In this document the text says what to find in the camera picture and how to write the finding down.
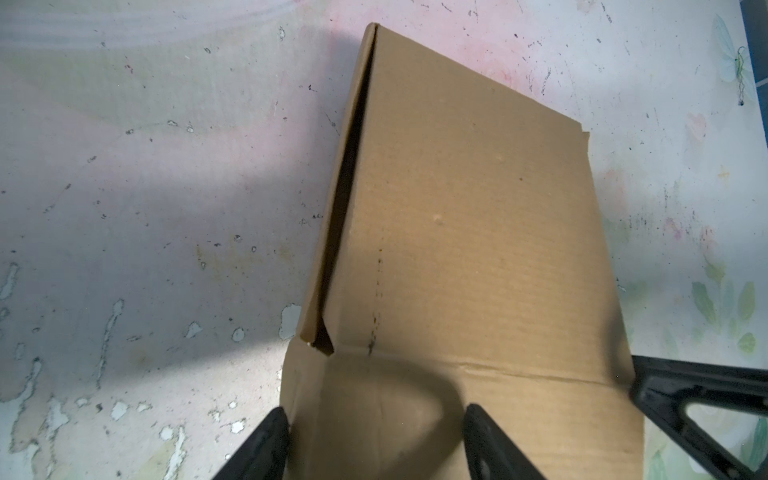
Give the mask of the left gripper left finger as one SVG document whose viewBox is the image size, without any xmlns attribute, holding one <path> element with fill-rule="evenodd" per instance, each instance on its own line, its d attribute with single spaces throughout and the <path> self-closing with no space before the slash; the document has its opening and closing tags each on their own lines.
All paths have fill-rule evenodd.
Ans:
<svg viewBox="0 0 768 480">
<path fill-rule="evenodd" d="M 283 407 L 260 422 L 213 480 L 282 480 L 290 448 L 290 424 Z"/>
</svg>

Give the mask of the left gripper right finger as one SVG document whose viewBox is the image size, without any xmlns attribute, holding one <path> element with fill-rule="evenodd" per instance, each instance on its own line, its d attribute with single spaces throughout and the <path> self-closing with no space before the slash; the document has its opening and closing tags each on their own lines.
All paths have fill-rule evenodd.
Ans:
<svg viewBox="0 0 768 480">
<path fill-rule="evenodd" d="M 472 480 L 545 480 L 543 474 L 478 404 L 469 404 L 462 421 Z"/>
</svg>

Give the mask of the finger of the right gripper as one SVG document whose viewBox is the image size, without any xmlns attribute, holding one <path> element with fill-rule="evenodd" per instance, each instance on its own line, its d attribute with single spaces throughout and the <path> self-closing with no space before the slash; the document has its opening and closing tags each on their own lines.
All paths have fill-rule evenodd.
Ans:
<svg viewBox="0 0 768 480">
<path fill-rule="evenodd" d="M 634 405 L 716 479 L 765 479 L 767 460 L 755 467 L 737 459 L 687 413 L 693 404 L 767 416 L 765 370 L 633 356 Z"/>
</svg>

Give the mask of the brown cardboard box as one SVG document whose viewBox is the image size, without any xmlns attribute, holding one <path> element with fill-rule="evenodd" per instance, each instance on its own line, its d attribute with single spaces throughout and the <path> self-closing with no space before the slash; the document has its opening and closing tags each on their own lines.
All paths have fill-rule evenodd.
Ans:
<svg viewBox="0 0 768 480">
<path fill-rule="evenodd" d="M 549 479 L 641 477 L 588 140 L 367 27 L 283 366 L 288 478 L 465 479 L 471 403 Z"/>
</svg>

